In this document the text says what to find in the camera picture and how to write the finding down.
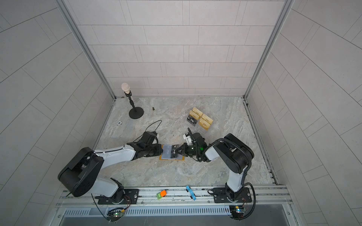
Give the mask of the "black VIP card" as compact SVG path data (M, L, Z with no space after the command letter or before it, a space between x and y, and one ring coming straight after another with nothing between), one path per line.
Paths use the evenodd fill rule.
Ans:
M198 123L198 120L195 119L194 117L192 117L191 115L188 115L187 121L188 121L191 125L193 125L194 127L195 127L196 124Z
M178 152L176 151L176 149L179 147L179 145L173 145L171 148L171 159L175 159L178 157Z

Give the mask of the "yellow leather card holder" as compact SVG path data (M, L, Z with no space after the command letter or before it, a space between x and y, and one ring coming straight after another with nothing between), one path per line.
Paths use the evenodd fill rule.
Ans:
M177 153L177 149L180 145L162 145L162 154L159 156L159 160L166 161L184 161L185 157Z

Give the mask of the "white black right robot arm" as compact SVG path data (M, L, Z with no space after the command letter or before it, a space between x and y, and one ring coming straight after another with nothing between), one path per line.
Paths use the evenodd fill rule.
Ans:
M225 195L231 202L241 200L245 178L255 156L254 152L231 133L209 145L200 133L188 132L183 138L186 142L175 149L175 153L185 157L195 157L197 162L211 162L220 157L230 170L225 185Z

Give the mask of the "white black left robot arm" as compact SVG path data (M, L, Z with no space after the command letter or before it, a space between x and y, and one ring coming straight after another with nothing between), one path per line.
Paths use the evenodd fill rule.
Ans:
M158 142L158 134L146 131L136 142L121 147L92 150L82 148L60 171L58 180L74 197L88 192L113 199L122 199L123 186L115 179L104 179L99 172L108 166L137 160L142 157L160 156L163 150Z

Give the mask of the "gold VIP card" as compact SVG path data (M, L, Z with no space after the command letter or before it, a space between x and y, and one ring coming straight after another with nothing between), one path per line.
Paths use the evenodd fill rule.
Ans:
M198 121L200 119L200 116L198 114L196 114L195 112L193 112L192 110L189 112L189 116L194 118L196 121Z
M206 131L209 130L211 124L207 123L205 120L203 120L202 118L200 118L198 124L203 128L205 129Z
M203 120L205 120L207 123L212 124L213 123L213 119L211 119L209 116L207 116L206 114L203 114L201 117Z
M193 107L192 111L197 114L199 117L203 115L203 112L197 109L196 107Z

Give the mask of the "clear acrylic card display stand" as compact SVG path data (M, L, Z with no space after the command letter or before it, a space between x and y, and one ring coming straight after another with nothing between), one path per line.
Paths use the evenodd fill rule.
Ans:
M201 135L210 135L214 120L196 107L193 107L186 118L191 125L191 131Z

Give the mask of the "black microphone stand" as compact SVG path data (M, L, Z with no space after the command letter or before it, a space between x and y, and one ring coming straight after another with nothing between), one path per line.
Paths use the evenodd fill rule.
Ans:
M136 107L132 98L132 92L128 83L122 83L121 89L124 91L126 97L129 99L129 102L132 106L132 109L129 111L129 117L131 119L139 119L144 115L144 110L141 107Z

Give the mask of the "green orange connector block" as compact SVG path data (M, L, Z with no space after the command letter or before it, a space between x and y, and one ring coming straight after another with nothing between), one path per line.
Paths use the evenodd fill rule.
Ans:
M159 193L156 194L156 197L158 200L162 199L163 197L165 197L167 195L167 191L166 190L162 190Z

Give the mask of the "left green circuit board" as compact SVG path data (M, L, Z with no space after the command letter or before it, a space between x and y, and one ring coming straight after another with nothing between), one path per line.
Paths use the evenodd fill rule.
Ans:
M112 209L112 210L108 211L107 219L109 221L111 221L111 222L116 222L121 217L123 217L124 214L125 214L125 209L124 208L115 208L115 209Z

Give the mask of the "green circuit board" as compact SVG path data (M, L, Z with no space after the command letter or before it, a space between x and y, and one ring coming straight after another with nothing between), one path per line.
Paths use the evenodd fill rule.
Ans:
M124 214L125 214L125 209L124 208L115 208L115 209L112 209L112 210L108 211L107 219L109 221L111 221L111 222L116 222L121 217L123 217Z
M232 219L241 219L244 217L244 215L246 213L244 206L231 205L231 206L229 206L229 209L230 209Z

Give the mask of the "right green circuit board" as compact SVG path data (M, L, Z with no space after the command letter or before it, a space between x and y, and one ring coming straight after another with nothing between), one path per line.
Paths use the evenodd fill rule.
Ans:
M231 206L229 206L229 209L230 209L232 219L241 219L244 217L244 215L246 213L244 206L231 205Z

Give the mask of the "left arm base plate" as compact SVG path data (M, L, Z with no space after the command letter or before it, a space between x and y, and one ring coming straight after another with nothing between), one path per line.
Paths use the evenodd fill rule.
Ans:
M139 196L139 189L122 189L117 191L112 197L106 197L103 195L96 196L100 205L130 205L136 204Z

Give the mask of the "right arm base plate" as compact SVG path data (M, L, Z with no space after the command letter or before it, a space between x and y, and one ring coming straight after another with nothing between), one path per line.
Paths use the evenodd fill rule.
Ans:
M215 187L209 189L208 193L213 196L215 203L252 202L251 192L247 187L244 187L237 192L234 192L229 188Z

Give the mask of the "aluminium front rail frame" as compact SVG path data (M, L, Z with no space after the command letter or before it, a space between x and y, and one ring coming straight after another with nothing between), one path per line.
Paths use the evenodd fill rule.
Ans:
M75 198L61 196L55 205L60 217L107 217L108 211L115 208L124 208L124 217L143 216L231 216L229 206L244 206L246 213L256 213L258 207L281 205L282 210L288 211L292 199L286 186L256 185L251 192L252 202L215 203L212 195L208 193L210 186L174 186L167 187L167 195L158 200L156 194L160 187L129 187L126 189L139 189L136 204L130 205L100 205L95 199L97 195L85 194Z

